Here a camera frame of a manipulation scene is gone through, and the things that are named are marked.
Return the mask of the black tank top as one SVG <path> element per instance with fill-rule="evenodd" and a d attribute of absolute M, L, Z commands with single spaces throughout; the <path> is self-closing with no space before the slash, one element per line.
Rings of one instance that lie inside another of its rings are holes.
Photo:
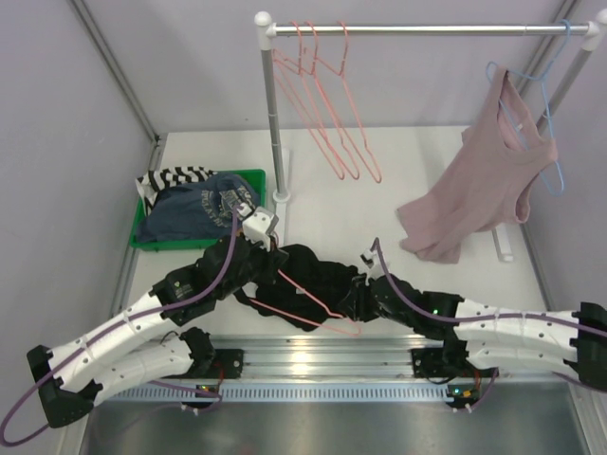
<path fill-rule="evenodd" d="M 367 276 L 354 265 L 321 261 L 307 246 L 286 246 L 288 260 L 272 284 L 259 284 L 251 298 L 244 290 L 236 300 L 263 317 L 278 317 L 305 332 L 329 319 L 370 322 L 378 318 Z"/>

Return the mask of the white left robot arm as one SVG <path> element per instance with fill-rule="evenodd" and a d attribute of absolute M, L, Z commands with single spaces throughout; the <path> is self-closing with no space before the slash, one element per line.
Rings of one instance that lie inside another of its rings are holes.
<path fill-rule="evenodd" d="M 209 373 L 215 350 L 192 321 L 251 282 L 275 282 L 287 259 L 276 246 L 225 237 L 98 328 L 62 346 L 31 349 L 28 365 L 48 426 L 66 427 L 144 383 Z"/>

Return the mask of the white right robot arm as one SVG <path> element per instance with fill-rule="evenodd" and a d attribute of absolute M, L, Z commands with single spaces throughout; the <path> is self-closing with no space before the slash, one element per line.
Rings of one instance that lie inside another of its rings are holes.
<path fill-rule="evenodd" d="M 606 310 L 597 303 L 560 312 L 515 311 L 419 291 L 390 275 L 355 278 L 338 309 L 359 321 L 389 319 L 442 342 L 442 362 L 453 375 L 473 368 L 545 371 L 606 390 Z"/>

